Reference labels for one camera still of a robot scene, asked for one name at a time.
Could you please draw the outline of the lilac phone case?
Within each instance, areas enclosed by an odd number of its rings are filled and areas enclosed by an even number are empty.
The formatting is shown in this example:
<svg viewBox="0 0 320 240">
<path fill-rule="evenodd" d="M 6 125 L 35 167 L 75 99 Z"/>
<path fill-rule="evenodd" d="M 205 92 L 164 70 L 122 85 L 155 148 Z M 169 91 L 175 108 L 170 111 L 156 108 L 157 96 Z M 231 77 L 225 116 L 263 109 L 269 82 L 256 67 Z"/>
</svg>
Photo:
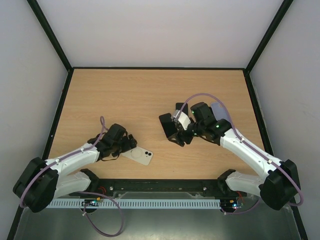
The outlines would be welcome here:
<svg viewBox="0 0 320 240">
<path fill-rule="evenodd" d="M 221 119 L 225 119 L 228 122 L 230 122 L 230 117 L 228 116 L 226 110 L 223 108 L 223 106 L 219 102 L 212 102 L 210 104 L 210 107 L 217 121 Z"/>
</svg>

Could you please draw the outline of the beige cased phone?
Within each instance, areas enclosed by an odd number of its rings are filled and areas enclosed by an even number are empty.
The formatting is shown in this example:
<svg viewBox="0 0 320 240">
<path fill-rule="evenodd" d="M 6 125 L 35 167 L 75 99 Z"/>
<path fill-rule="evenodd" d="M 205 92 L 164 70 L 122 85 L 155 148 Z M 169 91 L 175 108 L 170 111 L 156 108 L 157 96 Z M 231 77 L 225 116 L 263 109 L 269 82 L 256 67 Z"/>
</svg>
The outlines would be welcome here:
<svg viewBox="0 0 320 240">
<path fill-rule="evenodd" d="M 123 152 L 121 155 L 144 166 L 148 166 L 153 158 L 153 152 L 139 146 Z"/>
</svg>

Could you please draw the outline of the black phone case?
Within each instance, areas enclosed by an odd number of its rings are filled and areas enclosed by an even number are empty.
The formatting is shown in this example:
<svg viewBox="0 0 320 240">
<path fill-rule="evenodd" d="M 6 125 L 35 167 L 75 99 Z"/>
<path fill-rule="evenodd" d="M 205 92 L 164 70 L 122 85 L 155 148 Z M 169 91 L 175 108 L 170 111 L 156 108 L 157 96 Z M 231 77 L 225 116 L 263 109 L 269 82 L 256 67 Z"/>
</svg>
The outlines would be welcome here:
<svg viewBox="0 0 320 240">
<path fill-rule="evenodd" d="M 172 115 L 170 113 L 162 114 L 158 118 L 167 139 L 178 132 L 176 125 L 172 120 Z"/>
</svg>

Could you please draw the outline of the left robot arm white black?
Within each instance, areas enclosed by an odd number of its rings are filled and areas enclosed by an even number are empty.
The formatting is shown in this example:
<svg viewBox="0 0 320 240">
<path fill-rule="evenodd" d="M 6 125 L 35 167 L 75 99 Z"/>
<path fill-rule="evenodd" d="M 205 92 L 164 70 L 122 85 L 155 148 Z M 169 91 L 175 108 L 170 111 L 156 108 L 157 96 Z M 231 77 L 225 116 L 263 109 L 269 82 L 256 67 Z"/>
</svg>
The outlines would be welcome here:
<svg viewBox="0 0 320 240">
<path fill-rule="evenodd" d="M 19 197 L 20 207 L 29 208 L 34 213 L 40 212 L 59 197 L 95 191 L 99 178 L 85 167 L 107 157 L 116 159 L 137 144 L 132 134 L 114 123 L 67 154 L 51 159 L 35 157 L 28 163 L 12 191 Z"/>
</svg>

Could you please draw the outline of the green phone black screen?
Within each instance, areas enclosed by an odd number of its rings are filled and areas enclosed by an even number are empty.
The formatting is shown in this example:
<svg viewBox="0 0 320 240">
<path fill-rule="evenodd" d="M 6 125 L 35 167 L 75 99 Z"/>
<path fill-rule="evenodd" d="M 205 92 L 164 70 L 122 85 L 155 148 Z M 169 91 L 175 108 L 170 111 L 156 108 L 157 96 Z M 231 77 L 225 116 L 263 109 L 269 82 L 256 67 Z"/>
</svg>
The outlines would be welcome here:
<svg viewBox="0 0 320 240">
<path fill-rule="evenodd" d="M 188 113 L 188 104 L 184 104 L 183 102 L 177 102 L 175 104 L 175 109 L 176 110 L 182 110 L 183 112 Z"/>
</svg>

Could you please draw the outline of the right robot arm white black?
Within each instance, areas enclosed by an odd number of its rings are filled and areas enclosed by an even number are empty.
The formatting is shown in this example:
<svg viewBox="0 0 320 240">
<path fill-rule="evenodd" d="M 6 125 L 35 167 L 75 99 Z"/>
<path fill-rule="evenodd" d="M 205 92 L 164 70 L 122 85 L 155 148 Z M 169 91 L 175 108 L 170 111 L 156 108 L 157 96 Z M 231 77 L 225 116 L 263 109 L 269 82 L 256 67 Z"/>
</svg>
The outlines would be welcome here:
<svg viewBox="0 0 320 240">
<path fill-rule="evenodd" d="M 218 178 L 218 191 L 222 195 L 229 196 L 236 191 L 249 193 L 260 197 L 270 208 L 280 210 L 301 192 L 298 169 L 293 161 L 280 160 L 257 147 L 232 125 L 229 116 L 215 116 L 214 110 L 204 102 L 193 105 L 190 110 L 193 117 L 180 109 L 170 115 L 175 131 L 169 141 L 182 147 L 195 137 L 203 138 L 232 152 L 257 174 L 227 170 Z"/>
</svg>

